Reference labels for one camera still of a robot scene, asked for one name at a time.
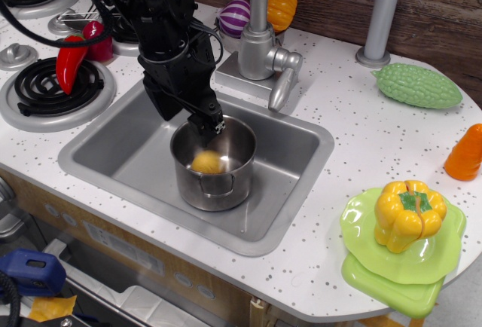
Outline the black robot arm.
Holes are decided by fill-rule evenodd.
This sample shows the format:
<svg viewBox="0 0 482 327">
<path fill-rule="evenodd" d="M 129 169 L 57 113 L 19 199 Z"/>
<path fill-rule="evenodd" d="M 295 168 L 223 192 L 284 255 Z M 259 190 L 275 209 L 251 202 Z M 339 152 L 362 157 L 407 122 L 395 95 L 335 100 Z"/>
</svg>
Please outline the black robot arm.
<svg viewBox="0 0 482 327">
<path fill-rule="evenodd" d="M 110 13 L 92 0 L 105 27 Z M 161 117 L 168 121 L 181 110 L 188 124 L 207 145 L 224 129 L 221 106 L 210 80 L 215 57 L 209 30 L 196 18 L 194 0 L 111 0 L 139 40 L 138 61 L 143 84 Z"/>
</svg>

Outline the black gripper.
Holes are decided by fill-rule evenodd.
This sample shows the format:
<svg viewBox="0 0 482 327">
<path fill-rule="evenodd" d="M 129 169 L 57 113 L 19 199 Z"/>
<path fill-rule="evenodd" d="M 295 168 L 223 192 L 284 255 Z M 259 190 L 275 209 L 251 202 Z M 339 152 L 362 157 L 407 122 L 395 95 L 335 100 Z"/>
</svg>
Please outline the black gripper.
<svg viewBox="0 0 482 327">
<path fill-rule="evenodd" d="M 144 86 L 160 116 L 168 121 L 185 109 L 192 113 L 190 128 L 202 146 L 207 146 L 225 129 L 221 106 L 210 80 L 215 69 L 211 41 L 195 36 L 182 54 L 155 62 L 142 54 Z"/>
</svg>

